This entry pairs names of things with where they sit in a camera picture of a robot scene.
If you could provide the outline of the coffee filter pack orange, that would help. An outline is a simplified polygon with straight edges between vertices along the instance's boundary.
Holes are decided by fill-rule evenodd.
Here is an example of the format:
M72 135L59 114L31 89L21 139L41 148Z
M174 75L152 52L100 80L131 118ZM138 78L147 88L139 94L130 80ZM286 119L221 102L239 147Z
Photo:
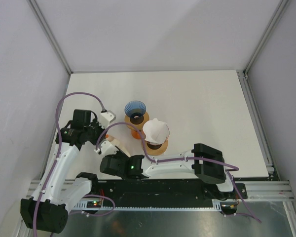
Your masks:
M115 137L106 134L106 140L108 140L112 145L117 146L121 151L123 151L128 157L130 157L129 151L124 147L124 145Z

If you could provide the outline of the orange glass carafe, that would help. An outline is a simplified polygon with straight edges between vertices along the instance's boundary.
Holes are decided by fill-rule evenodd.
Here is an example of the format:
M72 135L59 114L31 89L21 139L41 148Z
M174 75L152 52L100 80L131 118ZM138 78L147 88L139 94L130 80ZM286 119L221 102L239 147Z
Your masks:
M143 131L135 131L135 130L131 130L131 135L133 138L137 139L137 140L141 140L141 138L145 139L145 134Z

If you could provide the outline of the white paper coffee filter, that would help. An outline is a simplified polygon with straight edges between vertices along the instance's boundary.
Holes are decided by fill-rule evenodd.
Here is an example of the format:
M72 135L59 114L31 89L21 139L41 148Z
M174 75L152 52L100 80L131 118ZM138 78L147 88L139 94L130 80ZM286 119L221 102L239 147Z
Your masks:
M167 123L159 121L157 118L147 121L142 129L145 141L155 145L163 144L170 135Z

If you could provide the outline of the blue glass dripper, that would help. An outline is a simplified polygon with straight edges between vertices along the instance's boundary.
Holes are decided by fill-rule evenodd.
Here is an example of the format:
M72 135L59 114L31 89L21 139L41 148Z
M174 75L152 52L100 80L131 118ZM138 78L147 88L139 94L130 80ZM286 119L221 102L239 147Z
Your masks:
M143 102L138 100L130 101L126 104L124 112L130 118L134 118L135 116L141 117L146 112L146 106Z

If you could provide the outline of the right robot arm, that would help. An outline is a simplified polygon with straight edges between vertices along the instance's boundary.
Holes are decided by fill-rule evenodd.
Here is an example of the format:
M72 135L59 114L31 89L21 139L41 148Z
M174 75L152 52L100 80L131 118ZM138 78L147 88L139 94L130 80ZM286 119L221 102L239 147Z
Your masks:
M173 156L146 157L145 155L128 156L116 148L102 158L100 172L117 176L123 180L148 179L166 173L190 173L203 183L216 185L223 198L235 193L235 185L228 174L228 168L235 166L224 162L220 150L205 144L194 144L192 150Z

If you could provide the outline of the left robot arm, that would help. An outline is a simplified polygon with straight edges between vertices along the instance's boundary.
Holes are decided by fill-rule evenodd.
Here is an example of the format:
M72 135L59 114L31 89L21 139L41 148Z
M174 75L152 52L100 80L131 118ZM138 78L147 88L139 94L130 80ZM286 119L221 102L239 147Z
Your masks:
M93 111L74 110L73 119L56 137L53 161L29 199L21 199L20 214L30 229L59 234L65 227L69 213L85 196L98 194L96 174L81 172L72 185L62 190L67 173L86 143L96 144L103 132Z

